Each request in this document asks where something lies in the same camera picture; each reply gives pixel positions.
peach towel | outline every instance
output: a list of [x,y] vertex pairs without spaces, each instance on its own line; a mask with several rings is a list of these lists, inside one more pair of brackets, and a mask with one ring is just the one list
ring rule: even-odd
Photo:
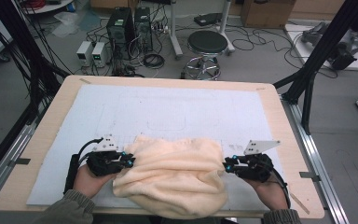
[[138,136],[125,151],[136,161],[113,182],[116,196],[175,219],[207,217],[226,203],[220,178],[223,152],[215,141],[187,138],[169,142]]

gray sleeve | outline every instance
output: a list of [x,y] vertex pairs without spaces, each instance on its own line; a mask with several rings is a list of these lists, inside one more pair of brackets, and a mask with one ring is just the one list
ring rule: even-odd
[[265,224],[300,224],[298,212],[293,209],[270,211],[264,214]]
[[92,223],[94,206],[95,204],[91,199],[70,189],[61,200],[44,211],[41,217],[34,220],[33,224],[90,224]]

chair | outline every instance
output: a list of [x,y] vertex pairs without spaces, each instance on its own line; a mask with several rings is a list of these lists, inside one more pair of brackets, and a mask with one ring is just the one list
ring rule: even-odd
[[227,45],[226,38],[217,32],[194,32],[188,37],[187,46],[199,56],[186,64],[185,73],[194,79],[217,80],[221,72],[216,56],[222,54]]

cardboard box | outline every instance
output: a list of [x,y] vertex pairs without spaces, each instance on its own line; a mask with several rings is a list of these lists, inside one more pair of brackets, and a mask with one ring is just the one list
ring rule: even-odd
[[130,7],[132,13],[138,6],[138,0],[90,0],[91,7],[103,12],[109,11],[115,7]]
[[242,24],[245,27],[284,29],[295,3],[296,0],[245,0]]

white board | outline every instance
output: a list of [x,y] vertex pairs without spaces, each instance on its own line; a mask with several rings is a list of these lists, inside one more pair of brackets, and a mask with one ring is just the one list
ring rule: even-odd
[[[71,155],[107,133],[114,136],[119,150],[139,134],[168,140],[209,137],[221,144],[225,157],[242,155],[250,140],[273,140],[255,91],[84,85],[48,151],[27,204],[58,201]],[[283,175],[275,148],[267,154]],[[223,179],[229,194],[224,210],[268,210],[243,180],[233,174],[224,174]],[[116,198],[112,182],[93,201],[102,207],[138,207]]]
[[[314,47],[311,43],[303,43],[299,38],[301,38],[302,32],[312,29],[313,26],[302,26],[302,25],[293,25],[286,24],[285,29],[289,35],[290,40],[295,45],[296,52],[298,53],[302,63],[305,63],[312,53]],[[353,55],[357,61],[351,63],[344,70],[358,71],[358,52]],[[332,68],[329,62],[324,62],[324,66]]]

